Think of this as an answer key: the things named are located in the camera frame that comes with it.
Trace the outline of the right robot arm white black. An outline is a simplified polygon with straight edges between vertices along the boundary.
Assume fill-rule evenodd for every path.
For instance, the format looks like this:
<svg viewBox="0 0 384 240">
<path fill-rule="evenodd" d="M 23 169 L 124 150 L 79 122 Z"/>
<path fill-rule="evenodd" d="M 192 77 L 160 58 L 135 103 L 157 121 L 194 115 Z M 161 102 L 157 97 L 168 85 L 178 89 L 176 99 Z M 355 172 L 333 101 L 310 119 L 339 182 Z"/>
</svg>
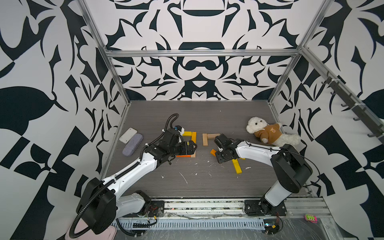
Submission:
<svg viewBox="0 0 384 240">
<path fill-rule="evenodd" d="M 215 156 L 220 164 L 235 159 L 248 159 L 274 169 L 278 180 L 260 200 L 264 214 L 281 205 L 291 194 L 297 194 L 313 174 L 305 157 L 289 144 L 268 147 L 241 139 L 233 140 L 224 134 L 215 137 L 214 142 L 219 148 Z"/>
</svg>

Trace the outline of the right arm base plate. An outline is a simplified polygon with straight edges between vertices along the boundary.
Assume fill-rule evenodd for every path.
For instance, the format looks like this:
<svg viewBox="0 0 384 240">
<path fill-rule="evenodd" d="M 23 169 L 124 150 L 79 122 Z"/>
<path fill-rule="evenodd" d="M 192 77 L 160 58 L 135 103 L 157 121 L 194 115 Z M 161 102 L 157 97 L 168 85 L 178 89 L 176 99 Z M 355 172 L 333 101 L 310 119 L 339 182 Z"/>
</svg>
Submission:
<svg viewBox="0 0 384 240">
<path fill-rule="evenodd" d="M 273 206 L 265 198 L 260 200 L 245 200 L 244 212 L 246 215 L 254 216 L 286 216 L 287 209 L 284 202 L 278 206 Z"/>
</svg>

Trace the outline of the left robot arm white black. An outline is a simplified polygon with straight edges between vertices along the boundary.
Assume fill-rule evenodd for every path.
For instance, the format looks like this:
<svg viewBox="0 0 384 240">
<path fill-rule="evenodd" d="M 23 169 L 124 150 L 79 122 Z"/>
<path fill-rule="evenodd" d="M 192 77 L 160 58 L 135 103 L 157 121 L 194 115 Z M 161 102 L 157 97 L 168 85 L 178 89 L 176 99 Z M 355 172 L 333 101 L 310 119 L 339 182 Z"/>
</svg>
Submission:
<svg viewBox="0 0 384 240">
<path fill-rule="evenodd" d="M 102 180 L 97 178 L 88 182 L 76 209 L 70 229 L 71 239 L 79 238 L 88 231 L 99 235 L 113 221 L 118 222 L 125 215 L 148 213 L 151 198 L 142 191 L 129 196 L 123 194 L 146 174 L 156 170 L 162 164 L 171 164 L 177 156 L 193 155 L 197 144 L 183 138 L 184 128 L 174 125 L 179 117 L 175 113 L 169 116 L 162 133 L 146 144 L 140 156 L 119 172 Z"/>
</svg>

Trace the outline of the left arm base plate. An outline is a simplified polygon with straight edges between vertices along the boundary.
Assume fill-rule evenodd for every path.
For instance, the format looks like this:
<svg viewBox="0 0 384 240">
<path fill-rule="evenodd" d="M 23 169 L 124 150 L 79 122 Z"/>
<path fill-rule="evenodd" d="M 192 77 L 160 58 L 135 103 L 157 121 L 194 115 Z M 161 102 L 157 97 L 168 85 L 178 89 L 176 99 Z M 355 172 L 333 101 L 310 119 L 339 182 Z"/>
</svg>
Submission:
<svg viewBox="0 0 384 240">
<path fill-rule="evenodd" d="M 132 213 L 125 215 L 124 218 L 134 218 L 134 217 L 162 217 L 164 215 L 165 210 L 165 202 L 164 201 L 151 201 L 151 203 L 145 208 L 147 210 L 145 213 Z"/>
</svg>

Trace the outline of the amber orange block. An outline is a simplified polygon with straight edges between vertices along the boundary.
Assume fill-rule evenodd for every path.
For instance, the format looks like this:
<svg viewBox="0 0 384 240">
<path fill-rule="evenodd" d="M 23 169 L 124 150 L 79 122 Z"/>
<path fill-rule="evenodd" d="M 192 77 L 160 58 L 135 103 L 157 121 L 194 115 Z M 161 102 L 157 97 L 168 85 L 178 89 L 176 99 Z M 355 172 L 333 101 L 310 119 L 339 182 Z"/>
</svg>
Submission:
<svg viewBox="0 0 384 240">
<path fill-rule="evenodd" d="M 197 132 L 192 132 L 191 140 L 196 144 L 197 143 Z"/>
</svg>

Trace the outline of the yellow block long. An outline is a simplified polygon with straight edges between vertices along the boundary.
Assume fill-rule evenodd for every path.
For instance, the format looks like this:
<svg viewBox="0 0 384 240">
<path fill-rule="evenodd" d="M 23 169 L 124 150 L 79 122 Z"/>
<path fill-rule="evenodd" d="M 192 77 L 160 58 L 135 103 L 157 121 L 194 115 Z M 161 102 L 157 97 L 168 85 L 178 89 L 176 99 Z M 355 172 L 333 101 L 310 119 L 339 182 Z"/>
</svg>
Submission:
<svg viewBox="0 0 384 240">
<path fill-rule="evenodd" d="M 241 169 L 241 166 L 239 164 L 239 161 L 237 159 L 232 159 L 232 163 L 234 165 L 236 173 L 237 174 L 241 174 L 242 173 L 242 169 Z"/>
</svg>

